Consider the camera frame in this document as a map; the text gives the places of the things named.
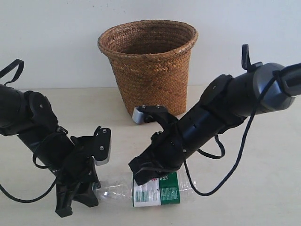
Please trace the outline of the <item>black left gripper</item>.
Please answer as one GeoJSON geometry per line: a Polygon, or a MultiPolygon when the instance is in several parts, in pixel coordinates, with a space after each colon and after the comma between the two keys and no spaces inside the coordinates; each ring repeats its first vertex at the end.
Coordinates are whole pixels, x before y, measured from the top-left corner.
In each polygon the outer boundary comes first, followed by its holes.
{"type": "Polygon", "coordinates": [[[71,211],[74,196],[86,206],[98,206],[93,188],[99,182],[95,170],[99,154],[97,136],[54,135],[50,139],[50,168],[57,171],[56,211],[71,211]]]}

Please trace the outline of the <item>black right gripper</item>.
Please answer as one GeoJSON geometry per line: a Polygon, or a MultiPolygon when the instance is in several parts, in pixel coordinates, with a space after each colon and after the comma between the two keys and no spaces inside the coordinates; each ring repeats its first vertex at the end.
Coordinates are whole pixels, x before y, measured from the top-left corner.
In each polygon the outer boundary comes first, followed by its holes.
{"type": "Polygon", "coordinates": [[[188,157],[188,118],[143,117],[135,120],[137,124],[155,121],[163,131],[153,134],[150,145],[128,164],[139,186],[158,178],[160,173],[177,171],[188,157]]]}

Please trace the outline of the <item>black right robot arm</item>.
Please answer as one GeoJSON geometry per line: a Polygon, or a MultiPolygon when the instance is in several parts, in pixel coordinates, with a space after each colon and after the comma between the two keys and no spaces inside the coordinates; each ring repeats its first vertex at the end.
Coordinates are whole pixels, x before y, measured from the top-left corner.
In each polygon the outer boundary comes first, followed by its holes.
{"type": "Polygon", "coordinates": [[[160,105],[134,108],[137,124],[157,122],[162,131],[129,167],[135,182],[143,185],[176,172],[211,138],[241,125],[252,114],[289,108],[301,93],[301,66],[257,64],[233,77],[220,75],[204,90],[199,101],[181,118],[160,105]]]}

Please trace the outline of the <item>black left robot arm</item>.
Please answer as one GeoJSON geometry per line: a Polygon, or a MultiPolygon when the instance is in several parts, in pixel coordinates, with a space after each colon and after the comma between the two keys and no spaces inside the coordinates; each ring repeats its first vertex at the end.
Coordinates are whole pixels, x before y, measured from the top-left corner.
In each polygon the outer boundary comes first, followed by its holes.
{"type": "Polygon", "coordinates": [[[72,215],[72,201],[98,206],[92,189],[99,182],[91,152],[96,133],[68,137],[46,96],[5,85],[0,87],[0,133],[16,135],[32,151],[33,163],[42,162],[35,166],[55,176],[57,215],[72,215]]]}

